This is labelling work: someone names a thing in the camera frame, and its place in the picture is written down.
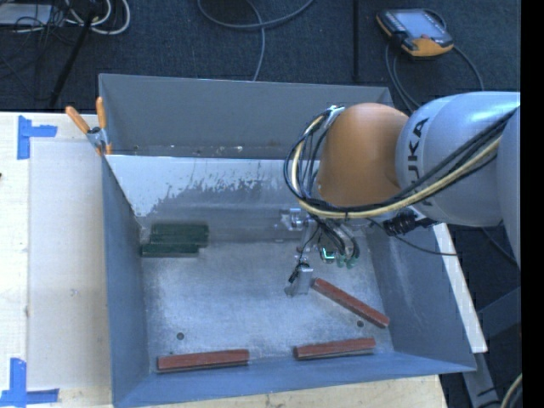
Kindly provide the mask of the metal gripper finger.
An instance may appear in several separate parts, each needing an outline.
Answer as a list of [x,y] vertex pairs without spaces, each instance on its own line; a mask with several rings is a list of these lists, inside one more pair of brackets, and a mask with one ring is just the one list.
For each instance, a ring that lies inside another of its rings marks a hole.
[[288,231],[302,231],[307,223],[307,213],[299,207],[281,209],[280,222]]
[[313,284],[314,269],[307,266],[296,267],[288,278],[284,292],[288,297],[306,295]]

